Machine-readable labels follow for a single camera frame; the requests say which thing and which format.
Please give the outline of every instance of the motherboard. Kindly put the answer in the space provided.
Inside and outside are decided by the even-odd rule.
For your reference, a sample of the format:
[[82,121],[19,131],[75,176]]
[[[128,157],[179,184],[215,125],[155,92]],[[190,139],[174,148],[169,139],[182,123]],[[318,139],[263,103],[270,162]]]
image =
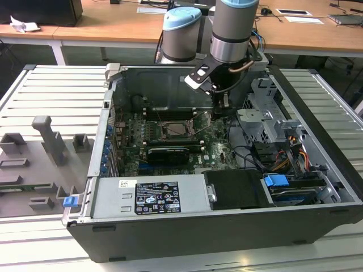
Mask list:
[[226,120],[210,112],[125,112],[115,123],[120,176],[199,174],[237,169]]

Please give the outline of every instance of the blue latch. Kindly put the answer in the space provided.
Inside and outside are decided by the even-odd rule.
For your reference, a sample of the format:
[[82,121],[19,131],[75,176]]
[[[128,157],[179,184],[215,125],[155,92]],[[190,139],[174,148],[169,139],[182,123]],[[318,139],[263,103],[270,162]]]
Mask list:
[[63,200],[64,208],[73,208],[78,207],[78,199],[79,197],[66,197]]
[[288,186],[289,181],[285,175],[268,175],[265,177],[267,186]]

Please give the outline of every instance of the printed label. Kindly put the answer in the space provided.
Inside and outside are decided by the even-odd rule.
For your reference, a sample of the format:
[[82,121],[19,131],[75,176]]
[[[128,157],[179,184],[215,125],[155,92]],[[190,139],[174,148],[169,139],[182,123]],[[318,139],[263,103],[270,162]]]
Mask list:
[[119,188],[135,188],[137,180],[119,180]]
[[179,187],[177,182],[136,183],[135,213],[180,213]]

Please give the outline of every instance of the white table leg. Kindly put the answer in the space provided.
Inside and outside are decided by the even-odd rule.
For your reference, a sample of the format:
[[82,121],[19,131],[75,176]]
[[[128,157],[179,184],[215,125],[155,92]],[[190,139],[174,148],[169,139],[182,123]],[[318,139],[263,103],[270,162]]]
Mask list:
[[100,50],[101,50],[101,58],[102,58],[102,60],[103,61],[108,60],[107,53],[106,53],[106,48],[105,47],[100,47]]
[[62,42],[54,40],[54,41],[48,42],[48,44],[49,44],[49,46],[52,47],[57,64],[58,65],[68,65],[67,58],[63,52]]

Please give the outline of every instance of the green circuit board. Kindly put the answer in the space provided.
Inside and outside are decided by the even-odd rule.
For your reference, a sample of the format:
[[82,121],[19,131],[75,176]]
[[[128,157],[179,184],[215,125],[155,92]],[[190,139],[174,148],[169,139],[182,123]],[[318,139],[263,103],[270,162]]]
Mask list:
[[[225,137],[223,119],[211,120],[209,112],[198,112],[191,122],[147,121],[142,114],[126,113],[120,124],[122,127],[116,124],[120,176],[187,175],[201,173],[204,170],[201,168],[238,168]],[[146,142],[168,143],[170,147],[174,141],[186,141],[183,147],[193,150],[187,164],[157,167],[148,164],[145,154],[154,146]]]

